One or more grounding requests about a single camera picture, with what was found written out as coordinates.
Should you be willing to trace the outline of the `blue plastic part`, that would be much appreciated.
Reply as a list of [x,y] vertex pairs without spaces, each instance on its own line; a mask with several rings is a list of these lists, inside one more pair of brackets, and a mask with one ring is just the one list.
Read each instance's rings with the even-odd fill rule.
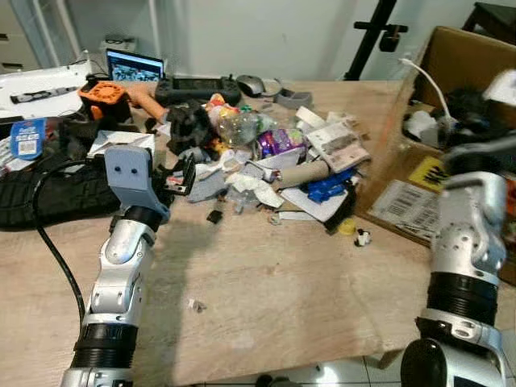
[[331,197],[342,195],[352,184],[354,174],[354,170],[348,169],[320,181],[311,181],[306,184],[306,196],[312,202],[322,203]]

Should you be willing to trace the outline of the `black strip with print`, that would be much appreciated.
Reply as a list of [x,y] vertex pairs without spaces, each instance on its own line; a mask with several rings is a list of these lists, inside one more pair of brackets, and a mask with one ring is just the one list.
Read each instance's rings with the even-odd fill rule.
[[52,98],[55,95],[59,95],[59,93],[61,93],[61,89],[41,89],[40,91],[36,92],[12,94],[10,96],[10,100],[14,104],[22,104]]

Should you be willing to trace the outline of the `black fuzzy trash piece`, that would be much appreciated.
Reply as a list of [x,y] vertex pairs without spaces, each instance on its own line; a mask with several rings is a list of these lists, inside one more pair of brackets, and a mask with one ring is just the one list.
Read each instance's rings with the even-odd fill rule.
[[454,124],[449,134],[460,139],[493,140],[505,134],[500,118],[493,113],[494,101],[485,99],[474,87],[460,87],[445,93]]

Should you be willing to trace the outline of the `grey plastic bracket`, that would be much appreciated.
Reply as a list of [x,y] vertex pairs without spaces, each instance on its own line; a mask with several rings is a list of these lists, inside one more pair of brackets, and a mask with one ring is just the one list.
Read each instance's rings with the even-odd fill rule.
[[294,89],[280,89],[273,95],[273,101],[284,108],[298,110],[298,108],[312,108],[314,105],[314,94],[310,91],[294,91]]

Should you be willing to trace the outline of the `brown cardboard tube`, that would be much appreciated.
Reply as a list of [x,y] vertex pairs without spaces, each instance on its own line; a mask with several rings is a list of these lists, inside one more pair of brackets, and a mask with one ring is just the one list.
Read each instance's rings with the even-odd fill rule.
[[291,167],[279,169],[274,185],[277,188],[290,188],[311,181],[321,181],[332,173],[331,167],[324,160],[314,160]]

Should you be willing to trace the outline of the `white flat board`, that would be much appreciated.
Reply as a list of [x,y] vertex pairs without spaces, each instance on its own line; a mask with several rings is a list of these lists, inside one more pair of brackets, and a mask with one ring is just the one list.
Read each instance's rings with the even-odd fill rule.
[[[80,110],[82,100],[77,95],[77,90],[87,84],[87,77],[92,70],[92,64],[84,62],[25,73],[0,74],[0,119],[62,117]],[[52,91],[66,87],[74,87],[73,92],[19,104],[12,103],[10,99],[16,94]]]

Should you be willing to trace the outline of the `white crumpled trash piece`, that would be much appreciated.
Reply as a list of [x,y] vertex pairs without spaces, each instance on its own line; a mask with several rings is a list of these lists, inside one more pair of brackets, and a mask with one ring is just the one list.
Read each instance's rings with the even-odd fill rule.
[[429,147],[441,147],[441,127],[438,119],[431,117],[427,111],[416,110],[403,122],[403,133],[409,134],[421,144]]

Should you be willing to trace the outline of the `grey flat plastic piece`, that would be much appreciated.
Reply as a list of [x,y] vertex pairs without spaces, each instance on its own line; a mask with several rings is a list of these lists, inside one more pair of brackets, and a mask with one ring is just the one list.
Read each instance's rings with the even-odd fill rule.
[[222,170],[216,170],[209,177],[196,181],[193,188],[185,200],[190,203],[206,202],[216,198],[221,192],[227,188],[227,173]]

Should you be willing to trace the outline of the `blue package with white label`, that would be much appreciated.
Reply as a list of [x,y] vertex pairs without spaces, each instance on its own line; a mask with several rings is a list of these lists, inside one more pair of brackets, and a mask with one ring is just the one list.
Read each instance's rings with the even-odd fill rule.
[[44,152],[48,118],[23,119],[12,124],[10,150],[19,160],[35,160]]

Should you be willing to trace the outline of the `grey computer mouse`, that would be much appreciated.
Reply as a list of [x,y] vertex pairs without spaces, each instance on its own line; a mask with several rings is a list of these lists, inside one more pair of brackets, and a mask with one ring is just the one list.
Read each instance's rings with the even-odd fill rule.
[[260,77],[255,77],[255,75],[239,75],[235,78],[235,81],[237,82],[237,88],[250,98],[264,97],[266,91],[268,91],[265,82]]

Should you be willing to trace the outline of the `white paper sheet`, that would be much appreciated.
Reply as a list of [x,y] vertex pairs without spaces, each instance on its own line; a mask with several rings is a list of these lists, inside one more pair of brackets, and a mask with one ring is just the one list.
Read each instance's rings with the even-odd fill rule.
[[345,200],[350,197],[349,193],[332,196],[325,202],[313,202],[307,197],[306,192],[299,188],[287,188],[280,192],[280,195],[287,201],[300,207],[307,214],[316,218],[320,222],[326,222],[343,205]]

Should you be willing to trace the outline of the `black left robot foot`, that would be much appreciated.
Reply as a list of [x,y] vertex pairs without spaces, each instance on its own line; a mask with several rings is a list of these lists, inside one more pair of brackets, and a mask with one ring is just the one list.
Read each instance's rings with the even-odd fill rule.
[[302,387],[291,381],[288,377],[274,377],[268,373],[262,373],[254,382],[254,387]]

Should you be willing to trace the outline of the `white folded paper card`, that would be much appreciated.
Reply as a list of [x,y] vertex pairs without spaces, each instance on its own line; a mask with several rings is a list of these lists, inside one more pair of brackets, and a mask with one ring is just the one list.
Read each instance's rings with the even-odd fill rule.
[[92,159],[102,155],[108,148],[114,145],[133,145],[137,148],[145,148],[154,152],[156,148],[156,137],[154,134],[129,132],[129,131],[100,131],[98,136],[89,147],[85,158]]

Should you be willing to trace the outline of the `orange and black fan part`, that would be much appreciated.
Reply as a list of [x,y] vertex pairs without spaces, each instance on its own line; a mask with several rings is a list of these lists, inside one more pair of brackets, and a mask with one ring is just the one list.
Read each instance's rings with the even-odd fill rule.
[[118,124],[131,119],[128,93],[121,85],[109,81],[87,81],[77,90],[77,95],[88,119],[113,119]]

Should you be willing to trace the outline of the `brown cardboard box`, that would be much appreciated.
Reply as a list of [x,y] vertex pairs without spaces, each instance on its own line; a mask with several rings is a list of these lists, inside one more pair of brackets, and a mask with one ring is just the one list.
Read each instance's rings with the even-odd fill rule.
[[399,92],[383,124],[364,119],[364,146],[371,162],[357,190],[356,214],[397,235],[428,246],[436,228],[436,197],[446,181],[438,148],[410,140],[402,126],[410,100],[439,106],[443,92],[460,87],[480,91],[501,71],[516,66],[516,47],[493,37],[439,26],[414,63],[398,64]]

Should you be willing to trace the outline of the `white crumpled tissue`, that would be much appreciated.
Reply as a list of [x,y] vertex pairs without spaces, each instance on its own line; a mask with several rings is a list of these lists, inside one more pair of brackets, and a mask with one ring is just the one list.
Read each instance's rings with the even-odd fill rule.
[[262,178],[247,176],[244,173],[235,173],[226,178],[228,187],[228,199],[235,203],[235,213],[242,214],[247,207],[254,206],[258,202],[279,209],[285,202],[281,196],[274,192],[269,183]]

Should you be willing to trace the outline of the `black crumpled plastic piece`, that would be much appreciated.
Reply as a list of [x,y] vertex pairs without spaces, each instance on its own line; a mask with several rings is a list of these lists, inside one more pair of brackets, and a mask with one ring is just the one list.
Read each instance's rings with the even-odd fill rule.
[[217,139],[214,126],[209,113],[198,100],[169,107],[164,121],[170,126],[167,148],[174,155],[180,155],[189,148],[200,148],[209,156],[216,152],[213,145],[213,141]]

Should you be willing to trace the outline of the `black handheld game controller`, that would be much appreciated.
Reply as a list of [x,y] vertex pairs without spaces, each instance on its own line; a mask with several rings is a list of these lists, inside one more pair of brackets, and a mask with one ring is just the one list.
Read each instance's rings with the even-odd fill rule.
[[243,97],[242,90],[232,77],[166,77],[154,89],[154,98],[162,106],[193,99],[209,100],[214,94],[220,94],[230,106],[237,106]]

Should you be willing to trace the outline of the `clear plastic bottle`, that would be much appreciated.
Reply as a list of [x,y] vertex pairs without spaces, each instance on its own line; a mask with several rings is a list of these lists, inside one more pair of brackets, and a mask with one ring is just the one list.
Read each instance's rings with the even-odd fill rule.
[[263,130],[262,114],[250,106],[215,106],[209,117],[220,139],[230,148],[246,148]]

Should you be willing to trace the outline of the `purple snack wrapper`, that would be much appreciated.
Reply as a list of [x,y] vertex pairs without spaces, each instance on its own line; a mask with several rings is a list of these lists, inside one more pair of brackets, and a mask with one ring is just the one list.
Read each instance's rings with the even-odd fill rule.
[[306,148],[306,137],[295,127],[272,129],[259,134],[256,139],[259,158],[269,158],[282,152]]

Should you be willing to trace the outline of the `white printed paper carton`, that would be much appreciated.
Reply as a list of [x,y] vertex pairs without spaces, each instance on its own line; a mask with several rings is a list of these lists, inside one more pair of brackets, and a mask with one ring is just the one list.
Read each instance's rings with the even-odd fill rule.
[[358,134],[343,122],[309,131],[306,139],[333,173],[341,173],[371,159]]

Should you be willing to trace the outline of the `white printed paper scrap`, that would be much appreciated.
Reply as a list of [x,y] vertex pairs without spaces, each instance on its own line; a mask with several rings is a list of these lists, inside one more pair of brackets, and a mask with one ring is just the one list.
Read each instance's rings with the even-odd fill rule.
[[497,101],[507,106],[516,106],[515,68],[501,71],[482,93],[488,101]]

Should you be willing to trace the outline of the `small laptop with lit screen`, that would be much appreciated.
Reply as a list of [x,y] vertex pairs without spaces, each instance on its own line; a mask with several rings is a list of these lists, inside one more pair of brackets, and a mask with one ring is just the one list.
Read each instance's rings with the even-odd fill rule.
[[122,49],[106,49],[108,73],[112,81],[156,82],[165,77],[165,62]]

